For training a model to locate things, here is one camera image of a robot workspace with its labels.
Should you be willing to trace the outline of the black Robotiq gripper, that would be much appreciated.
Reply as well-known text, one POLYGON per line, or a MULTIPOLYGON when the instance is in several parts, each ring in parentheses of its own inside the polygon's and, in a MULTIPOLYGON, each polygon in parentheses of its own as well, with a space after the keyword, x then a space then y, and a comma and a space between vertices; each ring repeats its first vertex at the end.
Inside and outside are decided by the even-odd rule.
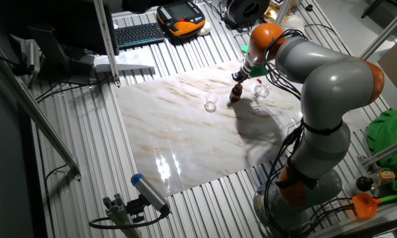
POLYGON ((242 84, 245 80, 249 79, 250 73, 250 68, 241 66, 238 72, 232 73, 232 79, 235 84, 242 84))

